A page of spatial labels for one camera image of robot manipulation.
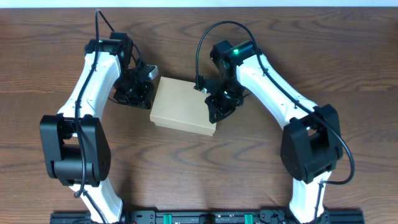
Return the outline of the cardboard box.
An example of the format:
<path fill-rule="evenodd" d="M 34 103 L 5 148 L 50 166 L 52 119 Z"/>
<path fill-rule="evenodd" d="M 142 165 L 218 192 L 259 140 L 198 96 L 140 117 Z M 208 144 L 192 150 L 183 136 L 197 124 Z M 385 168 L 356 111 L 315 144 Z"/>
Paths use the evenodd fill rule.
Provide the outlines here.
<path fill-rule="evenodd" d="M 207 136 L 214 135 L 216 124 L 209 122 L 207 94 L 194 89 L 195 84 L 184 80 L 161 77 L 150 120 L 157 126 Z"/>

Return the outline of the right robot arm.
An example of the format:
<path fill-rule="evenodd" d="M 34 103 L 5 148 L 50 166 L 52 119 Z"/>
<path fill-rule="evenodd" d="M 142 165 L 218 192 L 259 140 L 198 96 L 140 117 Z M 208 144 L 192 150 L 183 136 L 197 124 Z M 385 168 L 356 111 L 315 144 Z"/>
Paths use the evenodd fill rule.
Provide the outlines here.
<path fill-rule="evenodd" d="M 207 92 L 211 123 L 241 106 L 244 90 L 253 93 L 282 129 L 280 158 L 293 178 L 289 203 L 292 221 L 329 223 L 323 206 L 325 186 L 343 156 L 339 116 L 332 105 L 318 106 L 289 85 L 256 49 L 253 41 L 232 46 L 215 44 L 210 58 L 224 80 L 197 77 L 196 88 Z"/>

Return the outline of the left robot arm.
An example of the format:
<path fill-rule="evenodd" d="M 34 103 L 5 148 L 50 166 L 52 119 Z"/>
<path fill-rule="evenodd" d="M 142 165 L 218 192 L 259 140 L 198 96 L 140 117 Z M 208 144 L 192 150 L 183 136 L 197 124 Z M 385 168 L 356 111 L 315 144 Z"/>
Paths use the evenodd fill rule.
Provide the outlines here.
<path fill-rule="evenodd" d="M 40 120 L 40 137 L 49 177 L 71 188 L 88 208 L 85 213 L 53 213 L 51 223 L 133 223 L 108 177 L 111 150 L 101 118 L 110 92 L 116 103 L 149 110 L 151 82 L 159 71 L 133 60 L 134 43 L 125 32 L 92 39 L 85 46 L 85 65 L 67 102 L 55 115 Z"/>

